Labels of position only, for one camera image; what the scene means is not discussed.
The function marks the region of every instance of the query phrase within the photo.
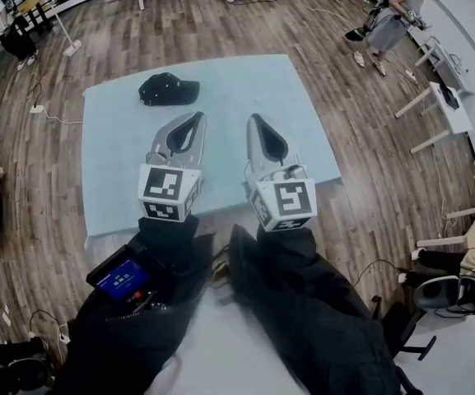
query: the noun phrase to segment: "blue display screen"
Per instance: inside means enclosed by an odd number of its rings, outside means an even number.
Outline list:
[[[134,293],[148,280],[149,275],[128,259],[98,282],[97,286],[118,300]]]

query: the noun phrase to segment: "electrical outlet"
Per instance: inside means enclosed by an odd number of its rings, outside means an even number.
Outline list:
[[[44,105],[36,105],[35,107],[34,107],[34,105],[32,105],[32,107],[30,107],[30,112],[32,114],[41,114],[41,113],[43,113],[44,109],[45,109]]]

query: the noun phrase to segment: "light blue mat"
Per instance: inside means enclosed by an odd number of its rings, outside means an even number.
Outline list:
[[[199,81],[191,105],[148,107],[138,87],[155,73]],[[294,66],[286,55],[217,58],[121,77],[84,93],[81,179],[87,238],[137,229],[138,168],[156,131],[171,119],[203,111],[207,119],[203,172],[195,215],[247,203],[242,182],[246,122],[253,113],[281,120],[295,138],[309,177],[322,183],[341,177],[338,164]]]

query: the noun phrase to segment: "gray dress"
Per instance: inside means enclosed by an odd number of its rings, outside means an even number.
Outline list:
[[[402,3],[402,7],[419,15],[421,4],[422,0],[406,0]],[[386,7],[373,20],[372,25],[376,27],[367,34],[367,41],[371,47],[378,51],[389,51],[407,34],[409,24],[404,19],[394,19],[396,14],[398,12],[393,8]]]

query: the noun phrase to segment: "black cap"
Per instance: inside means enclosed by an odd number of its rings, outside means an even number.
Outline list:
[[[171,73],[153,75],[138,88],[145,105],[188,105],[197,100],[200,84],[181,81]]]

